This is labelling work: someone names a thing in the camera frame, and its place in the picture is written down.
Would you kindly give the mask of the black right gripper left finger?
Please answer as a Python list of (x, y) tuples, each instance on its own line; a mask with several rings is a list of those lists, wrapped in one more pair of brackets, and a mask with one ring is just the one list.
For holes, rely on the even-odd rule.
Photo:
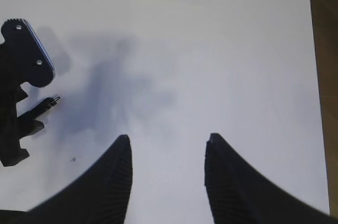
[(1, 223), (124, 223), (132, 149), (120, 135), (81, 177), (29, 211), (1, 210)]

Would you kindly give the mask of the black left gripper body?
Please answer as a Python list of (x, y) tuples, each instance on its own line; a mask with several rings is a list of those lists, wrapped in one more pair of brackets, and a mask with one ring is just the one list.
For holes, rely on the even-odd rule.
[(1, 163), (4, 167), (14, 166), (29, 157), (21, 148), (20, 139), (33, 135), (44, 128), (37, 119), (20, 121), (16, 104), (28, 97), (15, 78), (1, 80)]

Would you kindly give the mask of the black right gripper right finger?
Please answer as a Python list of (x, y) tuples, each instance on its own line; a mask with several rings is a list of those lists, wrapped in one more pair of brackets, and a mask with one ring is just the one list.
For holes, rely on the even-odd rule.
[(218, 133), (206, 143), (204, 173), (214, 223), (337, 223), (268, 180)]

